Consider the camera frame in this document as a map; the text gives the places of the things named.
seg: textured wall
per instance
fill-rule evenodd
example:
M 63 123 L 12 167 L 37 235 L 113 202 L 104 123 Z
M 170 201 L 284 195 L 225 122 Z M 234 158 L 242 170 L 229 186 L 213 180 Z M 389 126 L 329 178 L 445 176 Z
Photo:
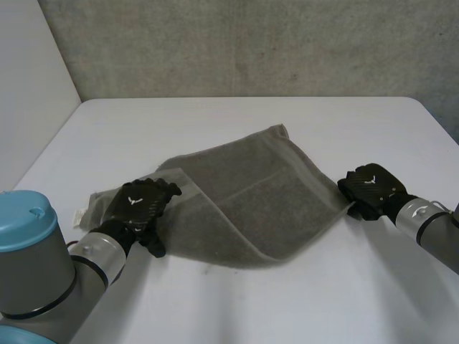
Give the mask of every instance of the textured wall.
M 459 140 L 457 0 L 39 0 L 83 100 L 400 95 Z

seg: towel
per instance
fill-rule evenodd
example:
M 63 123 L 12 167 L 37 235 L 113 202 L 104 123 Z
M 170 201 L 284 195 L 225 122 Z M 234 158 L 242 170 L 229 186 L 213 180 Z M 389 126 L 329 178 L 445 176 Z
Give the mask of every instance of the towel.
M 168 159 L 143 178 L 182 190 L 157 222 L 168 252 L 230 267 L 292 259 L 349 205 L 283 125 Z M 81 228 L 100 226 L 116 191 L 91 195 Z

